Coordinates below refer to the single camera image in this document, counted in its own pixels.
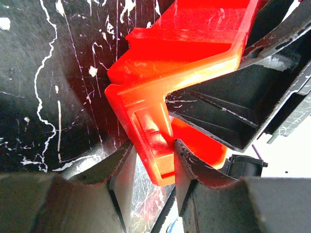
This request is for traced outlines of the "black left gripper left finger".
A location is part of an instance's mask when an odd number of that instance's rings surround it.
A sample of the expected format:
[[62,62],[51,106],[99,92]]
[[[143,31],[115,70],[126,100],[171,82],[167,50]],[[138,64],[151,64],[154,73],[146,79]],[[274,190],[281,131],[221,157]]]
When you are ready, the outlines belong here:
[[125,233],[136,151],[131,142],[69,179],[57,173],[0,176],[3,233]]

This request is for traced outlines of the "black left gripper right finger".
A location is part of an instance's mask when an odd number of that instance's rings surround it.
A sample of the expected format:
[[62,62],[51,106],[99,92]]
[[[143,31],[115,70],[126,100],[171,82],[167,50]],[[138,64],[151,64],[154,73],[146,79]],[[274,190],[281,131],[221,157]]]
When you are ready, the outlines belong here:
[[311,181],[231,178],[174,143],[175,189],[186,233],[308,233]]

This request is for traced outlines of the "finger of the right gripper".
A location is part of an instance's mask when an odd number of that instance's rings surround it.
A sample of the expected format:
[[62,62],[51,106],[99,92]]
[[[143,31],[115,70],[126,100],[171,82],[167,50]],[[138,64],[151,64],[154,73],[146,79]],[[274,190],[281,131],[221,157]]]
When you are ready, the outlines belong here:
[[245,151],[262,133],[288,136],[311,114],[311,47],[292,44],[266,64],[175,91],[166,104],[233,150]]
[[271,0],[259,12],[241,68],[289,68],[295,61],[283,51],[311,30],[311,2],[303,0],[287,17],[289,0]]

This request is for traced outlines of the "red plastic card tray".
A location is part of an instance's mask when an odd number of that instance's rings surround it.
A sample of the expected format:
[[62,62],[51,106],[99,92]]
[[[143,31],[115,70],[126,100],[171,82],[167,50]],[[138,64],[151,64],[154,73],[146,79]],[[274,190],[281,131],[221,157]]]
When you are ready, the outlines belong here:
[[108,70],[105,95],[153,184],[174,183],[174,132],[207,137],[170,120],[165,98],[237,70],[262,0],[177,0],[150,28],[134,28],[129,50]]

